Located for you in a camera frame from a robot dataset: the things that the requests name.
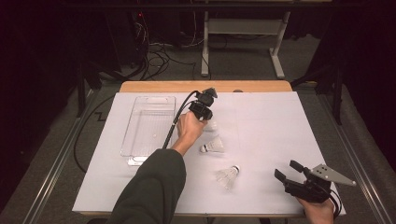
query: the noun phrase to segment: human hand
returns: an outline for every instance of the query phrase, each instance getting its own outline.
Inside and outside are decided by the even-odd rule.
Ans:
[[[330,199],[324,203],[309,203],[306,200],[297,198],[297,201],[304,207],[305,215],[312,224],[333,224],[334,204]]]
[[[201,136],[207,120],[198,120],[191,111],[180,115],[177,123],[178,139],[172,149],[178,151],[182,156]]]

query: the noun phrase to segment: clear plastic container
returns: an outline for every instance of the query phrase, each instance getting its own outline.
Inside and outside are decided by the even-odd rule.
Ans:
[[[129,165],[141,165],[163,147],[175,117],[175,106],[173,96],[136,97],[120,153]]]

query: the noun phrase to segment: person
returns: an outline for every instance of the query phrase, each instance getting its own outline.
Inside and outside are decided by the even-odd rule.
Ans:
[[[192,112],[180,115],[178,139],[170,149],[157,149],[139,167],[136,175],[118,198],[107,224],[172,221],[178,198],[186,182],[184,154],[201,136],[207,120],[198,120]],[[313,223],[332,223],[333,204],[308,203],[297,199]]]

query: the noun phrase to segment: dark green sleeve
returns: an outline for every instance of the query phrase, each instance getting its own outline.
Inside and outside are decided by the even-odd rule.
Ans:
[[[107,223],[170,223],[185,182],[182,156],[157,149],[125,187]]]

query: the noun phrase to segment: white tabletop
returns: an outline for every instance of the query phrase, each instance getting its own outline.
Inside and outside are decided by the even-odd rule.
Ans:
[[[186,92],[116,95],[73,211],[111,212],[134,176],[137,166],[128,166],[120,149],[135,97],[175,96],[178,109],[187,95]],[[218,96],[210,107],[218,129],[204,132],[184,157],[187,181],[176,215],[301,216],[303,208],[274,177],[274,170],[278,169],[287,178],[302,183],[306,178],[289,167],[290,160],[309,168],[324,163],[297,93],[219,92]],[[199,152],[199,147],[217,134],[225,152]],[[241,172],[233,188],[227,190],[216,181],[215,172],[232,165],[239,165]]]

